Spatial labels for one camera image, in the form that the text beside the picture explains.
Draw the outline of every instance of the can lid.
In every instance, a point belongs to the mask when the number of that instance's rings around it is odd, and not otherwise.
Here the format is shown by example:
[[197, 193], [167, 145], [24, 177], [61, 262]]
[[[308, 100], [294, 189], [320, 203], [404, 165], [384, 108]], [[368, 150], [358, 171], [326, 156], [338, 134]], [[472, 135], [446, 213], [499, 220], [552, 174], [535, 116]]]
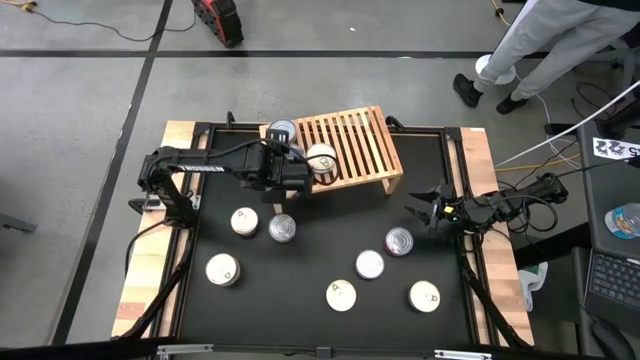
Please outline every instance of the can lid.
[[413, 236], [409, 230], [401, 227], [396, 227], [387, 233], [385, 239], [387, 249], [393, 253], [393, 255], [406, 255], [413, 249]]
[[[307, 158], [317, 155], [330, 155], [335, 158], [336, 150], [329, 144], [318, 143], [309, 148], [309, 151], [307, 151]], [[330, 157], [317, 157], [309, 160], [311, 168], [319, 172], [328, 172], [335, 163], [336, 162]]]
[[375, 279], [384, 270], [384, 259], [373, 250], [365, 250], [356, 259], [356, 271], [365, 279]]
[[416, 310], [432, 312], [440, 305], [440, 291], [428, 281], [418, 281], [409, 291], [409, 300]]
[[[307, 155], [306, 155], [306, 153], [305, 153], [304, 149], [303, 149], [302, 147], [300, 147], [299, 145], [297, 145], [297, 144], [290, 144], [289, 146], [290, 146], [293, 150], [297, 151], [300, 155], [302, 155], [302, 157], [303, 157], [303, 158], [306, 158], [306, 157], [307, 157]], [[300, 159], [300, 156], [298, 156], [298, 155], [294, 154], [294, 153], [293, 153], [293, 151], [289, 151], [289, 153], [287, 154], [287, 158], [288, 158], [289, 160], [293, 160], [293, 159], [302, 160], [302, 159]]]
[[327, 302], [335, 311], [347, 311], [356, 303], [356, 289], [347, 280], [336, 280], [327, 288]]
[[258, 214], [252, 208], [240, 208], [231, 215], [231, 227], [239, 235], [249, 235], [257, 226]]
[[269, 221], [269, 234], [277, 242], [287, 242], [296, 235], [296, 222], [287, 214], [279, 214]]
[[209, 259], [205, 268], [207, 278], [216, 285], [226, 285], [234, 281], [239, 270], [236, 259], [224, 253]]
[[291, 120], [277, 120], [269, 125], [269, 129], [284, 130], [289, 133], [289, 142], [296, 141], [296, 124]]

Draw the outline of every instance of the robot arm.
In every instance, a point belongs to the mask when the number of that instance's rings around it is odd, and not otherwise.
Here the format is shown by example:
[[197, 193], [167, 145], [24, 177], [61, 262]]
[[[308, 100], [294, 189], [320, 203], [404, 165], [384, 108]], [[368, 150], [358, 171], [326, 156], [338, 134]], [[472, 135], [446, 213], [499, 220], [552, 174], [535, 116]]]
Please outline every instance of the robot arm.
[[560, 180], [546, 173], [522, 189], [494, 191], [473, 199], [454, 198], [453, 186], [440, 184], [426, 193], [412, 193], [411, 196], [432, 203], [430, 212], [407, 207], [429, 227], [429, 235], [434, 236], [438, 223], [445, 220], [453, 225], [454, 231], [485, 234], [496, 222], [516, 219], [533, 204], [561, 204], [569, 193]]
[[170, 226], [191, 228], [197, 215], [191, 200], [180, 193], [171, 175], [185, 173], [226, 173], [240, 180], [244, 188], [262, 192], [266, 203], [280, 203], [287, 190], [309, 194], [313, 173], [304, 158], [289, 160], [286, 132], [269, 130], [266, 139], [256, 139], [236, 147], [217, 150], [182, 150], [161, 147], [147, 155], [138, 185], [158, 195], [164, 203]]

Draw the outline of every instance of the black shoe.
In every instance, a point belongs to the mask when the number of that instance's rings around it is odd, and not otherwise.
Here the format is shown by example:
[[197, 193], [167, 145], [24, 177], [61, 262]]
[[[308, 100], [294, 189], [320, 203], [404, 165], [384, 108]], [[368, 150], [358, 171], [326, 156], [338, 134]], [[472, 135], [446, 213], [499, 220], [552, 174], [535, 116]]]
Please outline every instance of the black shoe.
[[511, 94], [509, 94], [509, 96], [507, 96], [506, 99], [502, 100], [502, 102], [500, 104], [498, 104], [498, 106], [496, 107], [496, 110], [502, 114], [502, 115], [507, 115], [508, 113], [512, 112], [513, 110], [519, 108], [519, 107], [523, 107], [524, 104], [527, 103], [527, 101], [529, 101], [529, 99], [522, 99], [522, 100], [518, 100], [518, 101], [513, 101], [511, 100]]
[[473, 81], [467, 79], [462, 74], [457, 74], [453, 79], [453, 90], [462, 98], [468, 107], [478, 106], [482, 93], [473, 87]]

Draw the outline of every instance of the wooden slat rack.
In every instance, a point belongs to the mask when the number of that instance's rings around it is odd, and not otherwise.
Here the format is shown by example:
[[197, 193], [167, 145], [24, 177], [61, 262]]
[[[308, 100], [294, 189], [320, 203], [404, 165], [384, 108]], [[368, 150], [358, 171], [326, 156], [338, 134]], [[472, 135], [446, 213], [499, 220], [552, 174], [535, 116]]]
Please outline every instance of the wooden slat rack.
[[[379, 106], [340, 111], [293, 120], [296, 143], [306, 151], [318, 143], [336, 150], [338, 179], [314, 184], [312, 193], [380, 181], [391, 194], [402, 177], [402, 165]], [[269, 125], [260, 126], [265, 137]], [[330, 182], [331, 175], [322, 176]]]

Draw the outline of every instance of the person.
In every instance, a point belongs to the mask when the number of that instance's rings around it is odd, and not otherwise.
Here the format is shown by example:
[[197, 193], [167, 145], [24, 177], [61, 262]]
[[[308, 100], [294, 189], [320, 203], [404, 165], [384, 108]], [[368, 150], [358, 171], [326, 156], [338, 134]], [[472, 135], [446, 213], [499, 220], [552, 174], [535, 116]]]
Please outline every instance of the person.
[[491, 55], [478, 79], [457, 74], [453, 89], [467, 106], [475, 108], [499, 75], [562, 34], [544, 60], [498, 104], [496, 110], [508, 114], [639, 21], [640, 0], [537, 0]]

